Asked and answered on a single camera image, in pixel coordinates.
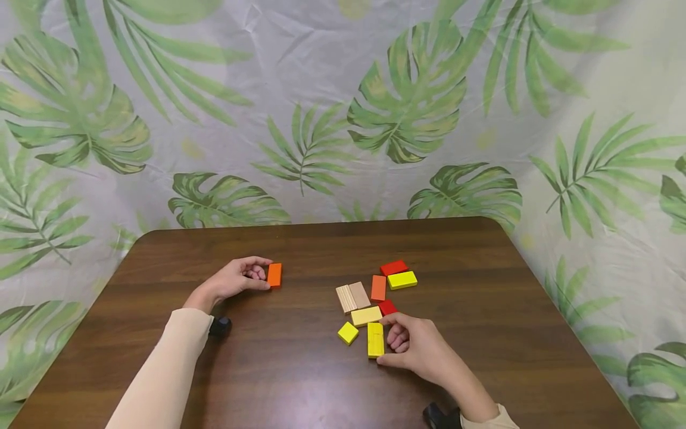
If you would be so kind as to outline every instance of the right hand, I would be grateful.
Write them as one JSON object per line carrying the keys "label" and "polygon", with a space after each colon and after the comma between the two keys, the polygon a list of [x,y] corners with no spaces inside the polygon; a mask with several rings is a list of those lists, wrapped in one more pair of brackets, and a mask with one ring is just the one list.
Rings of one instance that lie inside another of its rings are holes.
{"label": "right hand", "polygon": [[391,313],[380,322],[391,325],[387,343],[395,353],[379,356],[378,364],[409,369],[439,386],[454,378],[456,369],[464,366],[462,359],[438,332],[434,322],[403,313]]}

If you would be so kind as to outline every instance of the wooden block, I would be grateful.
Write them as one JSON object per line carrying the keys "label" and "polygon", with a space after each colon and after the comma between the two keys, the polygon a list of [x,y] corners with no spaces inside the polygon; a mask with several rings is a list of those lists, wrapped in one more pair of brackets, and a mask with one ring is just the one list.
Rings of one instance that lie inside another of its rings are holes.
{"label": "wooden block", "polygon": [[376,359],[383,355],[383,325],[381,323],[367,323],[367,356]]}
{"label": "wooden block", "polygon": [[372,301],[386,299],[386,278],[382,275],[372,276]]}
{"label": "wooden block", "polygon": [[365,308],[372,305],[372,303],[369,302],[367,292],[364,290],[364,286],[362,285],[361,281],[353,283],[349,285],[349,287],[350,293],[353,294],[353,300],[355,301],[355,305],[357,306],[357,308]]}
{"label": "wooden block", "polygon": [[388,276],[388,285],[391,290],[409,288],[410,286],[417,286],[417,278],[414,276],[414,271],[393,274]]}
{"label": "wooden block", "polygon": [[397,274],[397,273],[402,273],[403,271],[407,271],[409,268],[407,265],[405,265],[405,262],[403,261],[395,261],[391,262],[390,264],[382,265],[381,266],[381,272],[385,276],[390,276],[391,274]]}
{"label": "wooden block", "polygon": [[357,310],[353,294],[350,292],[350,286],[343,285],[336,288],[336,294],[338,295],[338,301],[341,301],[341,307],[343,307],[344,314]]}
{"label": "wooden block", "polygon": [[338,330],[339,338],[342,339],[347,345],[350,345],[357,338],[358,334],[359,330],[352,326],[350,322],[345,322],[345,325]]}
{"label": "wooden block", "polygon": [[379,303],[379,310],[381,310],[381,314],[384,316],[387,314],[398,312],[398,310],[396,310],[395,308],[395,305],[393,305],[393,303],[389,299],[386,299],[385,301]]}
{"label": "wooden block", "polygon": [[267,283],[271,288],[281,287],[281,264],[270,264],[267,272]]}
{"label": "wooden block", "polygon": [[378,322],[382,317],[381,310],[376,306],[355,310],[350,315],[353,318],[353,325],[356,327],[365,326],[369,322]]}

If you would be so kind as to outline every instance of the red block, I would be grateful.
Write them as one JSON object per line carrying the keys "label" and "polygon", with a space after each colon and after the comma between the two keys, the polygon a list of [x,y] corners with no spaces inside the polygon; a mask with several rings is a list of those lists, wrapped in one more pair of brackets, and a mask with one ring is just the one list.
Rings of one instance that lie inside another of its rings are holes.
{"label": "red block", "polygon": [[408,270],[409,268],[407,267],[407,265],[405,265],[405,262],[403,261],[395,261],[391,262],[390,264],[381,266],[381,272],[386,277],[390,276],[391,274],[404,273]]}
{"label": "red block", "polygon": [[389,300],[386,299],[383,302],[379,303],[379,310],[381,310],[381,314],[386,316],[387,314],[391,313],[397,313],[398,310],[396,310],[395,305]]}

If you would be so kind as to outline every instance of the yellow block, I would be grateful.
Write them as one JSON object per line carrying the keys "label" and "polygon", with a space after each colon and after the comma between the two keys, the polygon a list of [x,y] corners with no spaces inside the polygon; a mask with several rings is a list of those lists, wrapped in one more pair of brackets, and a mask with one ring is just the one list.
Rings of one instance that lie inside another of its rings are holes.
{"label": "yellow block", "polygon": [[350,313],[353,318],[353,325],[356,327],[364,326],[369,322],[378,322],[381,320],[381,310],[379,307],[369,307],[363,308],[361,310],[355,310]]}
{"label": "yellow block", "polygon": [[345,322],[345,325],[338,330],[338,336],[343,340],[344,343],[350,345],[359,334],[356,327],[352,326],[350,322]]}
{"label": "yellow block", "polygon": [[417,286],[417,278],[414,276],[414,271],[391,274],[388,276],[388,285],[391,290],[409,288],[410,286]]}
{"label": "yellow block", "polygon": [[383,355],[383,325],[367,323],[367,356],[376,359]]}

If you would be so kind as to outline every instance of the brown table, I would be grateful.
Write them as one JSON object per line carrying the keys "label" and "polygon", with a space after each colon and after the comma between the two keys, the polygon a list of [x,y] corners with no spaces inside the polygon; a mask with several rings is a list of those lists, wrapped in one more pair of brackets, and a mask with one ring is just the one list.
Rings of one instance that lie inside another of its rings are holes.
{"label": "brown table", "polygon": [[422,428],[439,388],[346,347],[334,288],[404,259],[389,291],[431,318],[527,429],[636,428],[500,226],[483,218],[155,231],[121,263],[12,428],[103,428],[169,313],[234,257],[283,262],[283,287],[219,310],[225,340],[200,356],[184,428]]}

